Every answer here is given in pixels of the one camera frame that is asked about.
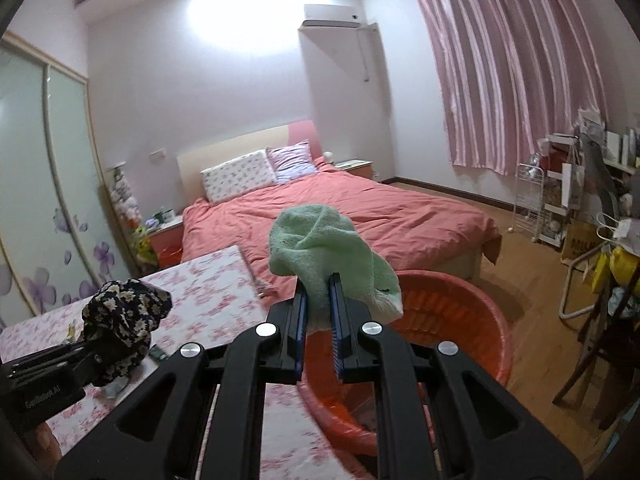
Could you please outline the black floral fabric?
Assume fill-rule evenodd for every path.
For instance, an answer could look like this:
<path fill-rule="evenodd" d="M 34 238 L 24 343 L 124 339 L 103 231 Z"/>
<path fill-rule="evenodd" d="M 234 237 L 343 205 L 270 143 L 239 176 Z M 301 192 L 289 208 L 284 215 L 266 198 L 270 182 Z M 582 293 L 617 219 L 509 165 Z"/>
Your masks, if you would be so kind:
<path fill-rule="evenodd" d="M 129 377 L 148 355 L 152 333 L 172 309 L 170 292 L 139 280 L 103 284 L 82 309 L 82 339 L 96 364 L 89 382 L 96 387 Z"/>

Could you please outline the green terry towel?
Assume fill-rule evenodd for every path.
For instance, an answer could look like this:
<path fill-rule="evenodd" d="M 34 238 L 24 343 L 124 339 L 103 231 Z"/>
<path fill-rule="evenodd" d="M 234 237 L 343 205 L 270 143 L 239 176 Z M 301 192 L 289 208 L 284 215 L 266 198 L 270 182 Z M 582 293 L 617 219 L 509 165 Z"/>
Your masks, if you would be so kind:
<path fill-rule="evenodd" d="M 336 209 L 306 204 L 282 211 L 269 233 L 269 270 L 295 276 L 309 299 L 311 332 L 328 330 L 328 281 L 337 273 L 344 295 L 363 302 L 383 325 L 404 314 L 396 272 L 360 237 L 352 220 Z"/>

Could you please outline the small dark green packet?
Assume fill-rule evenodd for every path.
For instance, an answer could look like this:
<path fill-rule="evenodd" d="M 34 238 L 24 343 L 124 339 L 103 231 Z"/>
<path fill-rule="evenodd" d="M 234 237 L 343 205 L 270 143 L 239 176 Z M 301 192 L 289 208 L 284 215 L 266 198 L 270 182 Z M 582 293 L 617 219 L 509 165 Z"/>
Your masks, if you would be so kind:
<path fill-rule="evenodd" d="M 149 358 L 156 364 L 160 364 L 169 359 L 168 354 L 156 344 L 149 348 Z"/>

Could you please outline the floral pink tablecloth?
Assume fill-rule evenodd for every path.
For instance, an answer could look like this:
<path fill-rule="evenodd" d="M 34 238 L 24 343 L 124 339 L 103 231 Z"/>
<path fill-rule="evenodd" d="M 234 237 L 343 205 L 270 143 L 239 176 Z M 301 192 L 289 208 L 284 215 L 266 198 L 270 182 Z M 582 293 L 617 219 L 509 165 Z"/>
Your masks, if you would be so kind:
<path fill-rule="evenodd" d="M 276 304 L 232 344 L 178 351 L 56 466 L 59 479 L 256 479 L 265 386 L 303 370 L 304 295 Z M 1 367 L 1 413 L 17 437 L 137 366 L 172 307 L 137 280 L 104 284 L 82 312 L 81 340 Z"/>

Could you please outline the glass sliding wardrobe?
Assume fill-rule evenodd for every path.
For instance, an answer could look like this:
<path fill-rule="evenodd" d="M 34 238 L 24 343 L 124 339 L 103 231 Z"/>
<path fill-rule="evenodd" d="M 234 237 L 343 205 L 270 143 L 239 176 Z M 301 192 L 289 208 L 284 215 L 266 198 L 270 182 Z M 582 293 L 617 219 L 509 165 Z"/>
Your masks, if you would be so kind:
<path fill-rule="evenodd" d="M 1 41 L 1 325 L 126 280 L 134 264 L 107 197 L 87 83 Z"/>

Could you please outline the pink left nightstand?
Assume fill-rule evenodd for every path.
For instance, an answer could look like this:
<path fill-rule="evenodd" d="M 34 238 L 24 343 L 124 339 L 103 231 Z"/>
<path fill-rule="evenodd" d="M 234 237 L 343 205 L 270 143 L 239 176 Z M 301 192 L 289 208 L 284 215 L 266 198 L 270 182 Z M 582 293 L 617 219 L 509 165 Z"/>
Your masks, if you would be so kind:
<path fill-rule="evenodd" d="M 176 266 L 182 259 L 183 223 L 182 215 L 169 222 L 163 223 L 158 229 L 149 234 L 149 239 L 157 255 L 161 269 Z"/>

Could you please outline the dark wooden chair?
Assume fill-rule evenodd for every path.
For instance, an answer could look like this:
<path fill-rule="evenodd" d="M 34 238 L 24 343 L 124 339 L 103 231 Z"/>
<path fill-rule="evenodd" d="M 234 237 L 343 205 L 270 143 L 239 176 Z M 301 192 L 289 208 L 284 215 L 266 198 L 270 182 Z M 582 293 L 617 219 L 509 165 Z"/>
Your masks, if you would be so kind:
<path fill-rule="evenodd" d="M 611 319 L 602 327 L 599 335 L 592 341 L 587 340 L 587 332 L 591 322 L 594 320 L 594 316 L 590 316 L 588 322 L 585 324 L 584 329 L 579 333 L 580 336 L 584 336 L 582 341 L 584 345 L 582 348 L 585 350 L 585 354 L 580 358 L 577 363 L 574 372 L 567 379 L 567 382 L 555 395 L 552 403 L 560 405 L 563 402 L 564 396 L 574 387 L 576 382 L 587 372 L 589 372 L 595 365 L 597 359 L 605 360 L 609 362 L 611 366 L 614 366 L 615 359 L 621 361 L 623 358 L 630 360 L 631 347 L 634 345 L 631 341 L 631 337 L 623 339 L 620 336 L 620 331 L 624 323 L 622 322 L 623 310 L 627 307 L 627 304 L 634 293 L 634 288 L 639 281 L 639 266 L 634 269 L 634 274 L 631 275 L 631 279 L 625 288 L 623 298 L 620 300 L 618 307 L 611 316 Z M 613 422 L 620 417 L 624 411 L 631 408 L 639 400 L 639 382 L 634 382 L 629 389 L 620 398 L 617 404 L 614 404 L 608 411 L 602 420 L 599 422 L 600 430 L 607 430 L 613 425 Z"/>

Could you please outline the hanging plush toys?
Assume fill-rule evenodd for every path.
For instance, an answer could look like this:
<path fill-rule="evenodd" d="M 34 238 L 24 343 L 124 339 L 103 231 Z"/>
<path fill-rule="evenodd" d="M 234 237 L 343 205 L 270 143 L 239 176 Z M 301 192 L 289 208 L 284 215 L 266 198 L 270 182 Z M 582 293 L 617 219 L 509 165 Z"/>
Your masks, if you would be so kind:
<path fill-rule="evenodd" d="M 131 255 L 141 269 L 156 266 L 157 258 L 149 237 L 137 199 L 124 173 L 125 163 L 120 162 L 112 169 L 110 197 L 116 217 L 122 227 Z"/>

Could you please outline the yellow cushion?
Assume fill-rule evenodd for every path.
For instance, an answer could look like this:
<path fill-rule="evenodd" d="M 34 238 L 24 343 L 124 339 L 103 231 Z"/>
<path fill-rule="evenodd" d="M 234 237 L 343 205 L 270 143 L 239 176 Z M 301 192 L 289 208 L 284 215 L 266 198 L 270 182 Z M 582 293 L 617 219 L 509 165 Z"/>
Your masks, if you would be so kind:
<path fill-rule="evenodd" d="M 596 270 L 593 271 L 591 291 L 598 294 L 605 285 L 608 274 L 612 274 L 616 283 L 625 288 L 634 275 L 638 263 L 638 257 L 621 247 L 615 247 L 610 254 L 601 254 Z"/>

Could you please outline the floral white pillow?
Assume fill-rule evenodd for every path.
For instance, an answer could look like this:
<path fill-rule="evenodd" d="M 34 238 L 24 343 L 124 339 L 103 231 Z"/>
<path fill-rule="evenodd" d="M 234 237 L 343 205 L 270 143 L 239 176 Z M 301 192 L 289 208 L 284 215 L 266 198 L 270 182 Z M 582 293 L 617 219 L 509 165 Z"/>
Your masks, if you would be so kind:
<path fill-rule="evenodd" d="M 201 171 L 206 198 L 219 204 L 277 183 L 265 150 L 254 151 Z"/>

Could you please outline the right nightstand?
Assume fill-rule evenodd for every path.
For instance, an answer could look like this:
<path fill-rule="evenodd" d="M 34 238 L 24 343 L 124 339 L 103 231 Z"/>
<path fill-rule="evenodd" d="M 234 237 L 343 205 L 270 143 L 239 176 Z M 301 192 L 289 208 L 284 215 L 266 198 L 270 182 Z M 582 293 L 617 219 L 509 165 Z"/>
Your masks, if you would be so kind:
<path fill-rule="evenodd" d="M 334 167 L 352 174 L 353 176 L 374 179 L 373 162 L 364 159 L 347 159 L 342 162 L 336 162 Z"/>

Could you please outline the striped pink pillow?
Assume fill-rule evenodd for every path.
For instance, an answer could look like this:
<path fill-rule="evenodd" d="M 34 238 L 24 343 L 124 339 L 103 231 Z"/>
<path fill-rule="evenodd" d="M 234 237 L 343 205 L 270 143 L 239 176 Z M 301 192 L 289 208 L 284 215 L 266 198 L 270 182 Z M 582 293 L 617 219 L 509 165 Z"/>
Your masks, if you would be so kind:
<path fill-rule="evenodd" d="M 267 156 L 277 184 L 285 184 L 317 172 L 307 140 L 280 148 L 267 148 Z"/>

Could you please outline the cluttered shelf rack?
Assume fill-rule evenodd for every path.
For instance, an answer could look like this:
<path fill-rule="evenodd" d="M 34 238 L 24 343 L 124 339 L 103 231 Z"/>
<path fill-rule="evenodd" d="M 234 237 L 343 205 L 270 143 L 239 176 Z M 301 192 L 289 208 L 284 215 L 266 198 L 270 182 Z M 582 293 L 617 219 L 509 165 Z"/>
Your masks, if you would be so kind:
<path fill-rule="evenodd" d="M 561 249 L 570 263 L 598 247 L 597 224 L 639 217 L 639 126 L 606 128 L 595 110 L 580 110 L 571 133 L 538 143 L 544 170 L 539 238 Z"/>

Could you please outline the pink curtain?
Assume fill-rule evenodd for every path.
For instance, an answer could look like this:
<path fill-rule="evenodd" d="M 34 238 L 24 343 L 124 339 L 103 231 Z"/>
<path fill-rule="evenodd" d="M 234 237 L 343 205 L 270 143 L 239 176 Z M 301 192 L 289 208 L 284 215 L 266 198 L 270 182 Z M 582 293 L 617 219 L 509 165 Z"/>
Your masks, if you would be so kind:
<path fill-rule="evenodd" d="M 450 162 L 507 176 L 581 112 L 608 114 L 576 0 L 416 0 L 430 34 Z"/>

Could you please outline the white air conditioner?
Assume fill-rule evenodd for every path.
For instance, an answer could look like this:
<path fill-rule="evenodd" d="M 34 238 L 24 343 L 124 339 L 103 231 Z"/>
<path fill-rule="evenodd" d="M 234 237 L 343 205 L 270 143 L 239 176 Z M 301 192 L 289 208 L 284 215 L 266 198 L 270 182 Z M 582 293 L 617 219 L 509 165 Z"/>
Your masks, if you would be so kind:
<path fill-rule="evenodd" d="M 352 6 L 306 4 L 302 26 L 357 29 L 361 23 L 356 9 Z"/>

